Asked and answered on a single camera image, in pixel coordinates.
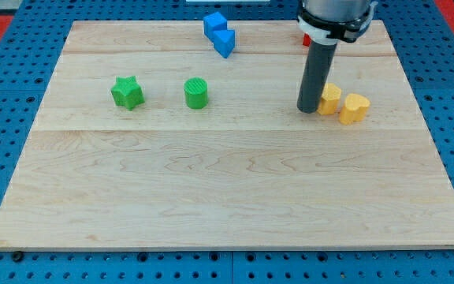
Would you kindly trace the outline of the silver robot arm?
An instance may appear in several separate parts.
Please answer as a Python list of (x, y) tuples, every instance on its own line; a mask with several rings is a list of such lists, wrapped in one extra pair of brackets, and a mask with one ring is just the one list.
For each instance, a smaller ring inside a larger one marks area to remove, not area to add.
[(377, 5), (372, 0), (300, 0), (298, 27), (313, 43), (354, 43), (370, 27)]

